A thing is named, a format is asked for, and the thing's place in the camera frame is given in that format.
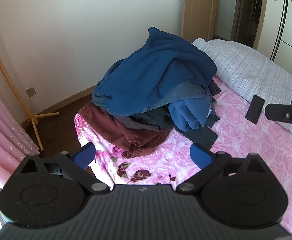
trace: pillow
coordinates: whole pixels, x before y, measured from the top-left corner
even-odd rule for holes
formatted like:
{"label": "pillow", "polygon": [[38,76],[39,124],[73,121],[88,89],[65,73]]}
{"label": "pillow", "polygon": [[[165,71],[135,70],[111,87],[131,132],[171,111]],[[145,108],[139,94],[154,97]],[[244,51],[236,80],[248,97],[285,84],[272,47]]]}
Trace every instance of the pillow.
{"label": "pillow", "polygon": [[[292,75],[258,51],[234,41],[194,41],[216,64],[217,76],[248,102],[254,95],[268,104],[290,105]],[[292,133],[292,125],[278,122]]]}

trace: dark brown floor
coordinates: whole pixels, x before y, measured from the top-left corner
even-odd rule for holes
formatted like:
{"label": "dark brown floor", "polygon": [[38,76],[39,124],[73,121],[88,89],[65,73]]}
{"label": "dark brown floor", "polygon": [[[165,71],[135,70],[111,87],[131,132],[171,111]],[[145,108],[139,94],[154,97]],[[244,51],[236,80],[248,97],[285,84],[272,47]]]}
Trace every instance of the dark brown floor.
{"label": "dark brown floor", "polygon": [[[74,125],[74,117],[85,103],[91,101],[91,98],[91,95],[83,97],[57,110],[60,115],[45,117],[39,120],[37,130],[44,148],[40,157],[53,157],[61,151],[72,153],[80,149]],[[34,143],[38,145],[31,125],[27,127],[26,132],[33,139]]]}

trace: doorway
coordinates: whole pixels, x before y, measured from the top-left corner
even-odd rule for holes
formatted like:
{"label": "doorway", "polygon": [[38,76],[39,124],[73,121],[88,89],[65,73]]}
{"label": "doorway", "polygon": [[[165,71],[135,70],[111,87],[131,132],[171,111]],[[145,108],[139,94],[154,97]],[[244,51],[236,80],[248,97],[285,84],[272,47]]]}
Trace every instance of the doorway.
{"label": "doorway", "polygon": [[263,0],[218,0],[215,39],[253,47]]}

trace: wall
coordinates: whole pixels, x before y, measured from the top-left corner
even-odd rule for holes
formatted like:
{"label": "wall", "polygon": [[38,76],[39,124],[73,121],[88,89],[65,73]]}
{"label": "wall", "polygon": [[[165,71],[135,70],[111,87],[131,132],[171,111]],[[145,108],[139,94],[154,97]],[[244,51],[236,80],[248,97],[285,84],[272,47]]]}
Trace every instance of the wall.
{"label": "wall", "polygon": [[267,0],[264,24],[257,51],[270,58],[280,28],[284,0]]}
{"label": "wall", "polygon": [[230,40],[236,0],[218,0],[215,35]]}
{"label": "wall", "polygon": [[[180,34],[181,14],[182,0],[0,0],[0,54],[38,113],[97,84],[145,43],[149,27]],[[37,94],[29,98],[32,86]],[[12,111],[8,94],[0,86]],[[21,121],[23,112],[16,112]]]}

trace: pink curtain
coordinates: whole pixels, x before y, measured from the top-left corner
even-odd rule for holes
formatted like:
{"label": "pink curtain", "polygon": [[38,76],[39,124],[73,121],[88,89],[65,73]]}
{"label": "pink curtain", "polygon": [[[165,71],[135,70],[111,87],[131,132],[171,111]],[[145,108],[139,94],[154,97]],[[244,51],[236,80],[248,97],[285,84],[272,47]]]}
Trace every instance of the pink curtain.
{"label": "pink curtain", "polygon": [[29,153],[39,154],[38,147],[0,99],[0,188]]}

